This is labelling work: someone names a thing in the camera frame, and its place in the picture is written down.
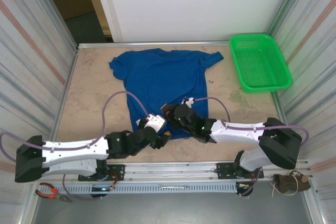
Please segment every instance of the red-handled pliers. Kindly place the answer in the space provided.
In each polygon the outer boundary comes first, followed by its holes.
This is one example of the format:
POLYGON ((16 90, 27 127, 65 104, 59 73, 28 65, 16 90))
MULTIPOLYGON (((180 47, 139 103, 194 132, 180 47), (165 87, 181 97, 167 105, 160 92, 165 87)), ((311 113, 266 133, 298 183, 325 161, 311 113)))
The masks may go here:
POLYGON ((66 196, 59 194, 58 190, 53 185, 51 185, 49 183, 40 183, 40 185, 49 187, 50 191, 53 194, 43 194, 39 190, 35 190, 35 193, 39 197, 46 198, 46 199, 59 199, 59 200, 62 200, 62 201, 71 202, 71 200, 68 199, 66 196))

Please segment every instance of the tabletop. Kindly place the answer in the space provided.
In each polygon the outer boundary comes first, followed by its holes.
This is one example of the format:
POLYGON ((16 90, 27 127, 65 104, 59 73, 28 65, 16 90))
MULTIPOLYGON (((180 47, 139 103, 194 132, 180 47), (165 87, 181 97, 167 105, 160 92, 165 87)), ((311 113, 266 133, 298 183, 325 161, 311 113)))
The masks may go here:
MULTIPOLYGON (((102 126, 101 110, 113 93, 125 90, 123 82, 113 76, 109 62, 126 51, 141 48, 84 48, 79 50, 69 92, 62 112, 56 141, 68 142, 96 138, 102 126)), ((199 50, 220 52, 224 60, 206 69, 209 97, 220 99, 228 108, 233 123, 264 122, 277 118, 271 93, 244 93, 228 46, 161 47, 163 50, 199 50)), ((215 100, 208 101, 209 118, 227 118, 223 107, 215 100)), ((114 97, 107 106, 105 134, 132 130, 126 94, 114 97)), ((113 159, 117 162, 189 162, 233 160, 238 151, 255 148, 239 143, 202 144, 192 137, 170 140, 162 149, 147 147, 137 156, 113 159)))

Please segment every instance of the white panel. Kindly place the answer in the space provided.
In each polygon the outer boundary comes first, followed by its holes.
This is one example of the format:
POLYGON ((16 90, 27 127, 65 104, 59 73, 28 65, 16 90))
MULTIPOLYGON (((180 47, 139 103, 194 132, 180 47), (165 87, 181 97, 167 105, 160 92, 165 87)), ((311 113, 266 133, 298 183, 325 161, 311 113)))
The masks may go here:
MULTIPOLYGON (((0 132, 25 140, 49 138, 76 45, 49 0, 0 0, 0 132)), ((4 137, 15 157, 19 143, 4 137)), ((25 222, 26 184, 14 183, 15 163, 0 152, 0 223, 25 222)))
POLYGON ((323 223, 336 212, 336 0, 297 0, 275 39, 293 77, 280 91, 289 124, 308 129, 300 150, 307 158, 316 193, 325 207, 323 223))
POLYGON ((266 32, 282 0, 102 0, 128 41, 228 40, 266 32))

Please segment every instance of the white robotic arm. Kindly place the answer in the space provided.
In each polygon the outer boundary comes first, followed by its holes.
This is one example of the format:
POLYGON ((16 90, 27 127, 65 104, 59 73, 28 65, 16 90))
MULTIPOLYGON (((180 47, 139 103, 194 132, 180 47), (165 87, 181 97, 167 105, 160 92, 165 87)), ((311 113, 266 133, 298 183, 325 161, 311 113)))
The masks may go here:
POLYGON ((150 114, 137 121, 136 132, 112 132, 93 145, 95 140, 43 142, 41 136, 31 137, 28 142, 48 147, 48 150, 26 145, 19 147, 15 181, 30 182, 52 174, 78 174, 96 180, 105 179, 108 175, 107 159, 134 156, 148 145, 162 148, 171 136, 169 132, 158 136, 166 121, 181 127, 202 143, 237 142, 256 146, 252 151, 240 151, 233 168, 227 171, 238 177, 247 177, 259 167, 270 164, 285 169, 295 168, 302 138, 290 129, 260 129, 283 125, 277 119, 268 118, 266 122, 256 124, 228 123, 201 118, 190 104, 166 104, 161 110, 166 119, 150 114), (81 146, 87 147, 71 150, 81 146))

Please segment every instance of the green plastic basket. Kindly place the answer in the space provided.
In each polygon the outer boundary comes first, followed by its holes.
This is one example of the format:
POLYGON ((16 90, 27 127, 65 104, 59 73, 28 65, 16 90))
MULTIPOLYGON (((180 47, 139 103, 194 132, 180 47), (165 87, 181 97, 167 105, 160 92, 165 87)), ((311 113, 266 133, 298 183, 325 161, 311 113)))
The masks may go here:
POLYGON ((273 92, 292 84, 284 57, 272 37, 266 34, 237 35, 229 44, 244 92, 273 92))

